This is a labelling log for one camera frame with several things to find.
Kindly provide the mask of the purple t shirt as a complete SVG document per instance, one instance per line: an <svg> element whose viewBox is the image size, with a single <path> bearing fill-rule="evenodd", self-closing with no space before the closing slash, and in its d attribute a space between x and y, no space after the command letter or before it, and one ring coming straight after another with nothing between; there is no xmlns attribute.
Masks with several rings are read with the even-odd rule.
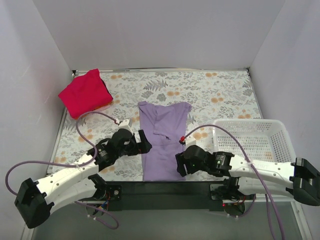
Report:
<svg viewBox="0 0 320 240"><path fill-rule="evenodd" d="M138 108L140 128L152 145L151 150L142 155L142 180L184 181L177 171L176 154L184 151L179 141L186 134L187 117L192 106L187 102L162 106L141 101Z"/></svg>

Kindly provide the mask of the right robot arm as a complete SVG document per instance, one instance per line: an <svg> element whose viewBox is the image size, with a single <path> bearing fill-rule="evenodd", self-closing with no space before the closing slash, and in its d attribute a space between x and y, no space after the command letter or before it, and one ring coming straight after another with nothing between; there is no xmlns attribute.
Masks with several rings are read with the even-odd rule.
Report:
<svg viewBox="0 0 320 240"><path fill-rule="evenodd" d="M176 154L177 172L185 177L203 171L215 177L228 177L227 195L267 194L292 197L308 206L320 204L320 172L305 158L295 162L250 160L230 152L203 150L189 146Z"/></svg>

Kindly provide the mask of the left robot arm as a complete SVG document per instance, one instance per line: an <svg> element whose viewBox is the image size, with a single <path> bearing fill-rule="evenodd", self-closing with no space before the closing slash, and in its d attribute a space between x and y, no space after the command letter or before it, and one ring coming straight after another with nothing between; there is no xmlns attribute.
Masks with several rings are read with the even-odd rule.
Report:
<svg viewBox="0 0 320 240"><path fill-rule="evenodd" d="M27 227L43 224L56 210L82 199L103 200L112 190L99 172L123 156L146 154L152 149L143 130L140 142L127 129L99 141L69 167L38 180L26 179L20 185L14 204Z"/></svg>

